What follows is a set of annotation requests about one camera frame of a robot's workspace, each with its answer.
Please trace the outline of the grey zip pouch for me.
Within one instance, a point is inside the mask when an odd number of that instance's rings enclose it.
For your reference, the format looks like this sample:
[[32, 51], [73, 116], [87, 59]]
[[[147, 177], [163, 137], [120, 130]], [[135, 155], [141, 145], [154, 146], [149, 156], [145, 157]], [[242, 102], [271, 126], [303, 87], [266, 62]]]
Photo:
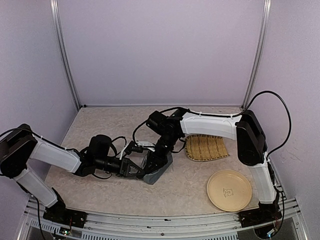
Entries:
[[165, 166], [163, 166], [159, 170], [156, 170], [150, 174], [146, 174], [146, 161], [147, 161], [147, 155], [146, 155], [141, 163], [141, 168], [145, 172], [145, 176], [142, 178], [143, 182], [145, 182], [148, 185], [154, 185], [159, 180], [159, 178], [165, 173], [165, 171], [170, 167], [170, 165], [173, 163], [173, 156], [171, 152], [168, 153], [167, 159], [168, 159], [168, 162]]

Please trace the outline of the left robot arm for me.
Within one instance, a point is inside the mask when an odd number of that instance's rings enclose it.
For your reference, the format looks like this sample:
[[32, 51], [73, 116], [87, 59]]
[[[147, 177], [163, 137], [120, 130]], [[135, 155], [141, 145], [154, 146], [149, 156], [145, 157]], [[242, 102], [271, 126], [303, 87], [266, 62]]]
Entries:
[[110, 156], [115, 149], [113, 140], [102, 134], [91, 138], [89, 146], [78, 151], [59, 146], [33, 132], [29, 125], [22, 124], [0, 135], [0, 173], [15, 180], [23, 189], [38, 199], [57, 221], [63, 223], [70, 218], [58, 193], [28, 165], [37, 160], [64, 169], [79, 177], [92, 175], [96, 170], [116, 174], [120, 177], [143, 177], [145, 171], [127, 157]]

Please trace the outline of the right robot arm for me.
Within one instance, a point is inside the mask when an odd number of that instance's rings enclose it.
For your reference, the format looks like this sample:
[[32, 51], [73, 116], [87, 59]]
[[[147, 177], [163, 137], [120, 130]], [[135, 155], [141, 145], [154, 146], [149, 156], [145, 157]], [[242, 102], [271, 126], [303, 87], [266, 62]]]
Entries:
[[249, 167], [256, 184], [259, 203], [263, 204], [257, 208], [256, 218], [266, 222], [275, 214], [272, 202], [276, 193], [268, 169], [266, 136], [251, 110], [236, 115], [212, 115], [179, 107], [169, 116], [156, 110], [145, 124], [160, 136], [144, 161], [143, 170], [147, 175], [162, 175], [171, 163], [170, 152], [176, 142], [186, 135], [228, 138], [236, 141], [237, 157]]

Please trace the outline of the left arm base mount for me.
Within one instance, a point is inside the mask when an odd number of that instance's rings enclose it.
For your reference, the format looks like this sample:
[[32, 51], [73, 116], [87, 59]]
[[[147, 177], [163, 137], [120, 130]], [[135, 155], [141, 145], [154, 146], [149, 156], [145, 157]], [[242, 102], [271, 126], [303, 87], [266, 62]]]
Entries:
[[84, 211], [66, 208], [66, 204], [59, 193], [53, 187], [52, 190], [57, 196], [57, 202], [53, 206], [45, 208], [43, 218], [55, 223], [68, 225], [70, 228], [83, 229], [88, 214]]

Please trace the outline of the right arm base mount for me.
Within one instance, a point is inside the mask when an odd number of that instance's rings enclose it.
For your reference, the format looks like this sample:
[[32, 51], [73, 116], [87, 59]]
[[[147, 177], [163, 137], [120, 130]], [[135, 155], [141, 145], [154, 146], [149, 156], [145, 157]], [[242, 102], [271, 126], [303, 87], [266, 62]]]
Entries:
[[277, 203], [259, 203], [258, 208], [240, 211], [238, 217], [241, 227], [246, 228], [281, 219], [282, 213]]

